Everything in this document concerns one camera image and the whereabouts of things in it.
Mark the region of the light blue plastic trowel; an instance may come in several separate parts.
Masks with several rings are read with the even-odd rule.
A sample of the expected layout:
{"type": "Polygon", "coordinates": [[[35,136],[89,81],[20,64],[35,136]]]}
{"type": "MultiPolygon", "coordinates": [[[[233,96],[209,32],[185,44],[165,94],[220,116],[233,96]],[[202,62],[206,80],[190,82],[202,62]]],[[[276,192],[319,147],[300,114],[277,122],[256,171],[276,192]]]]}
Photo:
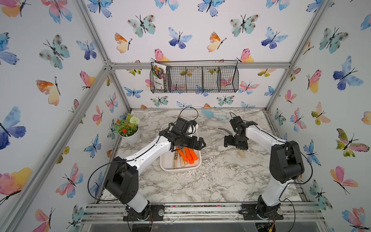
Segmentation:
{"type": "Polygon", "coordinates": [[[228,118],[223,115],[216,115],[213,111],[210,110],[203,110],[203,114],[210,119],[219,119],[219,120],[227,120],[228,118]]]}

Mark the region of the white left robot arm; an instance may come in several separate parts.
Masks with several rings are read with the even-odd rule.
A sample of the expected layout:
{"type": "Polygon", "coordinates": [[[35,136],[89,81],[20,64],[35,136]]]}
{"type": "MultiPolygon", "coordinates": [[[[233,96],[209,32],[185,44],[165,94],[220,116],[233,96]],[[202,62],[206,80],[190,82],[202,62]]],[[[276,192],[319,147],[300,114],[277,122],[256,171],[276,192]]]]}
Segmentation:
{"type": "Polygon", "coordinates": [[[169,151],[175,152],[177,148],[193,150],[205,148],[204,139],[193,135],[197,126],[195,120],[178,118],[137,153],[127,158],[114,158],[103,182],[104,188],[136,213],[148,213],[149,201],[139,192],[139,176],[158,157],[169,151]]]}

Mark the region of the flower seed packet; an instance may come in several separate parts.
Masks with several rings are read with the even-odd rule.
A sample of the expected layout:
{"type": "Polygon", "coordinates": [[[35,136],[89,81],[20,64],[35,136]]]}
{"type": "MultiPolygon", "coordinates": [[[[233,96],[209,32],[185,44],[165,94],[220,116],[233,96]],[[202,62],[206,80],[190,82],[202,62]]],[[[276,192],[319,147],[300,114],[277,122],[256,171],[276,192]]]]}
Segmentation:
{"type": "Polygon", "coordinates": [[[166,69],[167,67],[163,64],[157,62],[152,64],[153,82],[156,90],[166,89],[166,69]]]}

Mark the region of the potted artificial flower plant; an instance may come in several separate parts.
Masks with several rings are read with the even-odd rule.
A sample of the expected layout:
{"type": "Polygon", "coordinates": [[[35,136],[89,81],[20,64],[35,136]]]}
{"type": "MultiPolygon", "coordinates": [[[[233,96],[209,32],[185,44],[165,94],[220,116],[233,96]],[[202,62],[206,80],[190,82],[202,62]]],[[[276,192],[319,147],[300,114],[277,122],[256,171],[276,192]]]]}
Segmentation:
{"type": "Polygon", "coordinates": [[[132,114],[125,113],[116,120],[114,131],[128,144],[137,143],[140,140],[140,119],[132,114]]]}

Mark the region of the white plastic storage tray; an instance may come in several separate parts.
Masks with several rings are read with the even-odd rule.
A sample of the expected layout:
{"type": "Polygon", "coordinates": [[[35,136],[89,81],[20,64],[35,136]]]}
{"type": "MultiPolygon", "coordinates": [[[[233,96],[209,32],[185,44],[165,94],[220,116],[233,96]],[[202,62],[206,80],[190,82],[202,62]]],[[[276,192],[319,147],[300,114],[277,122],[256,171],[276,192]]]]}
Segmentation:
{"type": "Polygon", "coordinates": [[[167,152],[160,156],[160,167],[166,173],[179,173],[192,171],[199,168],[202,164],[201,152],[195,150],[195,155],[198,157],[194,163],[190,164],[185,162],[181,154],[175,154],[175,152],[167,152]]]}

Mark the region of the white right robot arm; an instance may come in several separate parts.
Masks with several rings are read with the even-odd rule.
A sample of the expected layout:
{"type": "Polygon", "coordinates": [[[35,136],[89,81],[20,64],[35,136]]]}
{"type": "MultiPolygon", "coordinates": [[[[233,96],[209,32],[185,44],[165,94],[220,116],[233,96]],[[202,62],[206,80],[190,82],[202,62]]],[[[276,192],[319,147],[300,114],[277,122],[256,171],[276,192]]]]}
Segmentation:
{"type": "Polygon", "coordinates": [[[266,190],[258,198],[256,212],[261,218],[270,218],[277,213],[281,197],[289,184],[304,173],[300,148],[295,141],[280,139],[258,127],[253,121],[244,121],[240,116],[230,120],[235,135],[225,136],[224,146],[248,149],[248,140],[253,140],[270,152],[269,170],[271,179],[266,190]]]}

